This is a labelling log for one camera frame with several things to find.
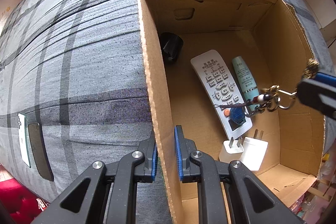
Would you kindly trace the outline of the small white charger plug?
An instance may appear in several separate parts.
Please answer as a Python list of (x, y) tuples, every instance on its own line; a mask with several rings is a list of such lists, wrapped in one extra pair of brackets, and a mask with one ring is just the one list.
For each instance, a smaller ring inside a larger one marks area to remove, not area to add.
[(230, 163), (233, 160), (239, 160), (244, 152), (242, 142), (242, 137), (239, 137), (236, 140), (233, 138), (225, 140), (219, 154), (219, 161)]

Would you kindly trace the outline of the gold keychain with carabiner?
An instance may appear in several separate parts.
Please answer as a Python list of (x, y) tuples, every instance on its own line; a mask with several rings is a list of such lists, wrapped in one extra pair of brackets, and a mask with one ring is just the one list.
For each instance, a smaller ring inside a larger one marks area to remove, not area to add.
[[(214, 104), (215, 109), (229, 111), (229, 116), (236, 124), (241, 125), (246, 118), (251, 118), (257, 114), (262, 114), (265, 110), (272, 113), (277, 109), (289, 110), (294, 104), (296, 99), (299, 99), (299, 85), (303, 80), (313, 80), (319, 70), (319, 62), (316, 59), (309, 59), (306, 68), (303, 71), (300, 82), (294, 92), (290, 93), (280, 89), (279, 85), (272, 85), (267, 89), (263, 89), (261, 93), (252, 99), (247, 99), (244, 103), (232, 103), (228, 105)], [(281, 104), (281, 95), (286, 95), (290, 99), (288, 106)]]

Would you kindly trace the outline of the large white charger plug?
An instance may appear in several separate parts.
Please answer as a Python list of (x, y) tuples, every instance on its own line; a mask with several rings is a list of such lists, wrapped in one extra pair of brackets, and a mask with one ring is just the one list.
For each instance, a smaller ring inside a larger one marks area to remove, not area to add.
[(255, 130), (253, 137), (245, 137), (243, 141), (244, 152), (240, 161), (252, 172), (259, 171), (263, 163), (268, 142), (262, 140), (263, 130)]

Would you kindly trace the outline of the teal cosmetic tube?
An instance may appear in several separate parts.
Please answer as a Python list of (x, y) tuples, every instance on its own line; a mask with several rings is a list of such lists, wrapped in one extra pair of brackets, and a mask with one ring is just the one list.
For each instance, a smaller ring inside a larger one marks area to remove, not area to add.
[(243, 58), (241, 56), (233, 58), (232, 65), (234, 67), (236, 78), (238, 79), (242, 97), (245, 101), (251, 101), (255, 97), (259, 96), (256, 81)]

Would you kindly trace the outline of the black cylindrical speaker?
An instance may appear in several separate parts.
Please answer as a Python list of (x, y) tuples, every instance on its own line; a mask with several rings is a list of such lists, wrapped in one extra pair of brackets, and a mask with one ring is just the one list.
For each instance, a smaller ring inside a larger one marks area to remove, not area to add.
[(159, 36), (159, 44), (164, 64), (174, 64), (183, 47), (182, 38), (171, 32), (163, 32)]

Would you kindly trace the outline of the black smartphone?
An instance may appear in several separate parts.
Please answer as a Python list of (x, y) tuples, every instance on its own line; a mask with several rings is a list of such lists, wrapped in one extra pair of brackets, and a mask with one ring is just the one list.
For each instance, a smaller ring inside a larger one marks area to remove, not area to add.
[(40, 176), (46, 180), (54, 181), (54, 174), (47, 156), (42, 127), (39, 123), (30, 123), (28, 125), (31, 149), (34, 162)]

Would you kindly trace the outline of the red tufted cushion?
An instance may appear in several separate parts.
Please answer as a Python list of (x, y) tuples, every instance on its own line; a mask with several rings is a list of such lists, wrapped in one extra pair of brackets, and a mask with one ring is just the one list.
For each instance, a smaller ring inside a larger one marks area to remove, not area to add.
[(15, 223), (31, 223), (49, 203), (20, 184), (1, 165), (1, 204)]

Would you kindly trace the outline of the white remote control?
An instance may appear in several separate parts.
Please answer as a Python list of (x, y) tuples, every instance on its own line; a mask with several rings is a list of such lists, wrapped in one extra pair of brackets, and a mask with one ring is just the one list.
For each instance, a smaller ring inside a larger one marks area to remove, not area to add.
[(252, 128), (251, 118), (246, 116), (247, 108), (241, 105), (244, 99), (221, 55), (209, 50), (191, 60), (228, 139), (238, 139)]

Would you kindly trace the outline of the white smartphone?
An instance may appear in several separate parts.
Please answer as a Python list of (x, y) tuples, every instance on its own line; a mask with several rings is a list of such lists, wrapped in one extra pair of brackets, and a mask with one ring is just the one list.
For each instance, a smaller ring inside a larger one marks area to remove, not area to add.
[(30, 157), (28, 152), (27, 143), (27, 127), (26, 127), (26, 117), (25, 115), (18, 114), (18, 134), (19, 134), (19, 145), (21, 151), (21, 158), (23, 162), (30, 168)]

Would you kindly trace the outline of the grey plaid bed sheet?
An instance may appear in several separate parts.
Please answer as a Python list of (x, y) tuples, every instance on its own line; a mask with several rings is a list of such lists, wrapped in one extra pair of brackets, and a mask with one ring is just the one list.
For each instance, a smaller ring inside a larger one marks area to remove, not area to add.
[[(329, 72), (326, 42), (302, 0), (295, 13), (313, 57)], [(137, 0), (23, 0), (1, 33), (1, 163), (52, 203), (94, 161), (120, 160), (154, 132)], [(21, 158), (18, 114), (26, 117), (31, 167)], [(28, 125), (42, 127), (54, 181), (40, 176)], [(174, 223), (161, 159), (139, 184), (137, 223)]]

